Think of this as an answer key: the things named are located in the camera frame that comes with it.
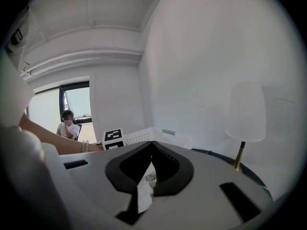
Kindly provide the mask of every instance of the white lampshade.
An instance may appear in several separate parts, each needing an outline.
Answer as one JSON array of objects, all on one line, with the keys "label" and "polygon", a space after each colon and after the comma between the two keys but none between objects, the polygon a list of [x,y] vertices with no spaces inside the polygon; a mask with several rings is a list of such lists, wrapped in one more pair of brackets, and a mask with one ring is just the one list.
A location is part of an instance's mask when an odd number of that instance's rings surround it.
[{"label": "white lampshade", "polygon": [[252,81],[234,84],[230,91],[226,134],[240,141],[265,138],[266,115],[261,85]]}]

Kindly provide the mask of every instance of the white cloth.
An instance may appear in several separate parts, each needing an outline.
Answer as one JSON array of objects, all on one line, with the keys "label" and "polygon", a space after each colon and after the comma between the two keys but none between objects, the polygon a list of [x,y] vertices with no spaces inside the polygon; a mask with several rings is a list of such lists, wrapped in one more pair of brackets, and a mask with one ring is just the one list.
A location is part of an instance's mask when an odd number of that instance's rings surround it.
[{"label": "white cloth", "polygon": [[[70,126],[67,126],[67,128],[68,128],[69,132],[71,132],[72,134],[75,133],[76,136],[79,135],[80,127],[78,125],[72,124]],[[59,126],[58,126],[58,129],[60,130],[61,136],[67,137],[64,123],[60,123]]]}]

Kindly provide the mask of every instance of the white basket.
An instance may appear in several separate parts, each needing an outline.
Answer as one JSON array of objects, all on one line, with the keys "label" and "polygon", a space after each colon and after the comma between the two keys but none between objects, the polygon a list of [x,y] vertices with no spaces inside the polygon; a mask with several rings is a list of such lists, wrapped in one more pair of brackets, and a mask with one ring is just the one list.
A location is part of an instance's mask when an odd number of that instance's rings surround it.
[{"label": "white basket", "polygon": [[131,145],[140,141],[153,141],[153,140],[164,142],[161,132],[154,127],[142,129],[140,131],[124,135],[125,145]]}]

